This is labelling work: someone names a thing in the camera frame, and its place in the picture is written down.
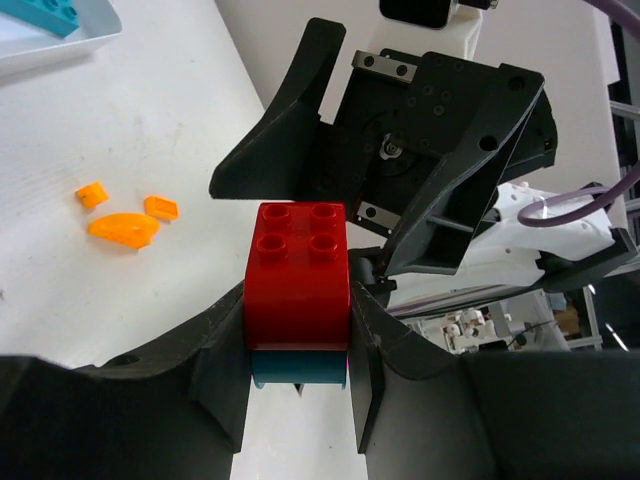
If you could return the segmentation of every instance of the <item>teal object in tray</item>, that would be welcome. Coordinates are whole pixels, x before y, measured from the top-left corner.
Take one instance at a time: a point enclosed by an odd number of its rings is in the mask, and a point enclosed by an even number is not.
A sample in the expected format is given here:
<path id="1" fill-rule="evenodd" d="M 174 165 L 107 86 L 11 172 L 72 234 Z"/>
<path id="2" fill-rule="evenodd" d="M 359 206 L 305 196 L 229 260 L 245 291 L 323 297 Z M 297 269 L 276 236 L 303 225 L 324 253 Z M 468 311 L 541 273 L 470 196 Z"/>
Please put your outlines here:
<path id="1" fill-rule="evenodd" d="M 60 37 L 80 26 L 71 0 L 0 0 L 0 11 Z"/>
<path id="2" fill-rule="evenodd" d="M 251 352 L 253 381 L 258 388 L 265 383 L 337 383 L 347 382 L 347 352 L 276 351 Z"/>

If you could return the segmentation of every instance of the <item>red lego duplo brick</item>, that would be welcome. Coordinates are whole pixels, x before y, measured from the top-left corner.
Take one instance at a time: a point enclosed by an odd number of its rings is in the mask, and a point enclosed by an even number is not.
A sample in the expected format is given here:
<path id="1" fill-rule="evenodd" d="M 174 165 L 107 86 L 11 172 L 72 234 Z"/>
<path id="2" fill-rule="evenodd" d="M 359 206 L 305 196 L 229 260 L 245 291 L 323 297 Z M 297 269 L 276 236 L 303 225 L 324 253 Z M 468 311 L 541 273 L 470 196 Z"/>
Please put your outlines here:
<path id="1" fill-rule="evenodd" d="M 350 318 L 344 207 L 265 203 L 244 284 L 250 350 L 346 350 Z"/>

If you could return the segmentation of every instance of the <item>small orange block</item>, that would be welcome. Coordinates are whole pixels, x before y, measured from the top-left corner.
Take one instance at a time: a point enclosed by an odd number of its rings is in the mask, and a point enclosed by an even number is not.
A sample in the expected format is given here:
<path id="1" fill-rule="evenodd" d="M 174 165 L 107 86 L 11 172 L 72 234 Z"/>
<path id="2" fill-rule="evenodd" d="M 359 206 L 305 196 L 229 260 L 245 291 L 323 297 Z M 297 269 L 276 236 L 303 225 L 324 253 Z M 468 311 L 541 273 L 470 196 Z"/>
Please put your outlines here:
<path id="1" fill-rule="evenodd" d="M 178 204 L 166 198 L 151 195 L 144 199 L 144 212 L 161 220 L 175 220 L 180 216 Z"/>
<path id="2" fill-rule="evenodd" d="M 89 235 L 121 243 L 131 248 L 151 245 L 160 222 L 142 213 L 114 213 L 89 224 Z"/>
<path id="3" fill-rule="evenodd" d="M 86 187 L 82 187 L 76 192 L 76 196 L 80 199 L 85 208 L 94 208 L 109 200 L 109 194 L 100 182 L 95 182 L 91 185 L 87 185 Z"/>

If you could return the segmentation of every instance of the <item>black mechanical part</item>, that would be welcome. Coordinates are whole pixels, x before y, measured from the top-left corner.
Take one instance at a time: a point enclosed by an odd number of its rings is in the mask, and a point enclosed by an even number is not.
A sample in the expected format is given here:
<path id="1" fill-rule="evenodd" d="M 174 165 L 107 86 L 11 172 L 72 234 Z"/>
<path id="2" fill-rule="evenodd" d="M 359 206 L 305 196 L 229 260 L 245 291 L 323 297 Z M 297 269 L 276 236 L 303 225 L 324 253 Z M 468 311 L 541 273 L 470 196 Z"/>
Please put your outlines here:
<path id="1" fill-rule="evenodd" d="M 474 72 L 472 84 L 460 75 L 465 71 Z M 423 56 L 403 95 L 420 100 L 399 109 L 392 136 L 405 151 L 424 156 L 423 171 L 412 172 L 420 175 L 419 186 L 409 190 L 406 175 L 380 182 L 370 174 L 363 194 L 370 204 L 385 202 L 385 210 L 403 209 L 378 260 L 380 274 L 455 273 L 490 208 L 542 85 L 539 74 L 507 65 L 493 69 L 435 53 Z M 453 92 L 446 108 L 443 91 Z M 452 108 L 456 114 L 439 114 L 438 108 Z M 414 195 L 407 202 L 408 195 L 392 191 Z"/>
<path id="2" fill-rule="evenodd" d="M 385 313 L 361 285 L 352 301 L 349 377 L 370 478 L 640 475 L 640 354 L 456 357 Z"/>
<path id="3" fill-rule="evenodd" d="M 328 125 L 310 111 L 343 36 L 339 24 L 309 23 L 276 100 L 216 169 L 211 194 L 342 202 L 351 221 L 388 237 L 377 277 L 453 274 L 505 176 L 553 162 L 542 77 L 436 53 L 357 52 Z"/>
<path id="4" fill-rule="evenodd" d="M 390 278 L 374 275 L 375 260 L 380 252 L 379 247 L 349 250 L 349 274 L 352 282 L 364 285 L 373 298 L 386 308 L 391 299 L 391 292 L 398 289 L 398 284 Z"/>
<path id="5" fill-rule="evenodd" d="M 479 8 L 480 10 L 489 10 L 490 8 L 497 8 L 499 0 L 458 0 L 458 3 L 467 7 Z"/>
<path id="6" fill-rule="evenodd" d="M 214 198 L 295 198 L 320 123 L 318 109 L 345 36 L 342 24 L 311 19 L 262 119 L 216 168 Z"/>
<path id="7" fill-rule="evenodd" d="M 452 0 L 380 0 L 380 13 L 391 20 L 439 30 L 455 11 Z"/>
<path id="8" fill-rule="evenodd" d="M 554 255 L 543 254 L 538 265 L 545 275 L 532 287 L 547 292 L 568 292 L 595 283 L 616 268 L 624 265 L 638 254 L 629 232 L 623 228 L 612 228 L 614 244 L 583 260 L 575 262 Z"/>
<path id="9" fill-rule="evenodd" d="M 0 357 L 2 478 L 226 479 L 251 370 L 242 284 L 105 366 Z"/>

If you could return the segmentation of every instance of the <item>white tray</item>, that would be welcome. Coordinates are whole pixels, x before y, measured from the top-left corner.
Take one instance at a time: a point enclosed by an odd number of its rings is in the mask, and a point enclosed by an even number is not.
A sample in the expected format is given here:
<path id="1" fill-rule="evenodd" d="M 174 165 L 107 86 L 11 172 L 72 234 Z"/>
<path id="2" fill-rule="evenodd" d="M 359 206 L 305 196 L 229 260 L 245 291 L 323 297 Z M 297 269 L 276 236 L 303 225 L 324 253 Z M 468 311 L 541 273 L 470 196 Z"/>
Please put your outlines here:
<path id="1" fill-rule="evenodd" d="M 75 0 L 80 28 L 59 38 L 0 13 L 0 76 L 93 52 L 122 33 L 109 0 Z"/>

